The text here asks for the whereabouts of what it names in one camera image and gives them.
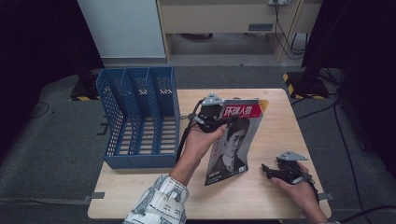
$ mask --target blue plastic file organizer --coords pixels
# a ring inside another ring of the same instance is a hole
[[[103,69],[96,86],[110,129],[107,164],[174,167],[180,112],[173,67]]]

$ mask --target wall outlet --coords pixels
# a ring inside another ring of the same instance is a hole
[[[290,4],[291,0],[268,0],[269,6],[279,5],[284,6]]]

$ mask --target gray carpet floor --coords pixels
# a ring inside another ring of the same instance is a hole
[[[179,89],[281,88],[282,74],[299,67],[276,66],[178,66]],[[77,76],[49,84],[42,91],[32,118],[16,138],[7,160],[0,167],[0,198],[37,198],[80,201],[94,191],[103,163],[108,132],[98,135],[106,122],[99,101],[69,101]],[[326,83],[330,92],[336,92]],[[296,118],[331,105],[337,99],[290,99]],[[335,108],[347,150],[357,177],[365,209],[396,205],[396,180],[386,171],[374,152],[362,151],[346,112]],[[338,130],[332,108],[299,120],[320,181],[332,193],[332,220],[361,211],[347,150]],[[92,220],[88,205],[0,203],[0,223],[121,223],[121,220]],[[381,210],[367,216],[372,223],[394,223],[396,212]],[[285,220],[286,224],[306,223],[304,219]],[[369,223],[358,217],[348,223]]]

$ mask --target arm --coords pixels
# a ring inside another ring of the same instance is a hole
[[[308,173],[308,169],[306,167],[300,163],[299,165],[303,172]],[[272,178],[272,181],[289,194],[297,206],[302,209],[303,214],[306,219],[308,219],[309,223],[316,224],[328,221],[323,211],[320,209],[314,191],[308,183],[301,181],[296,185],[290,185],[278,178]]]
[[[186,145],[179,161],[169,175],[161,175],[154,186],[142,195],[136,208],[124,219],[124,224],[131,223],[185,223],[184,202],[189,197],[187,185],[209,150],[212,143],[221,138],[225,126],[213,133],[203,133],[193,125],[186,139]]]

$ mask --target wooden table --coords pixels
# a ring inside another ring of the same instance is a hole
[[[204,186],[209,154],[202,159],[190,184],[190,198],[185,203],[188,219],[286,219],[304,217],[290,197],[265,176],[262,163],[277,169],[276,155],[287,150],[308,157],[302,161],[323,191],[313,162],[310,160],[302,133],[291,109],[289,98],[281,89],[178,90],[181,116],[187,116],[196,103],[214,92],[221,98],[257,98],[269,101],[259,130],[247,154],[249,170],[219,183]],[[187,126],[183,119],[180,132]],[[90,218],[125,218],[142,193],[160,174],[171,169],[112,170],[105,162],[95,192],[104,192],[103,199],[92,199]],[[320,201],[327,217],[331,209]]]

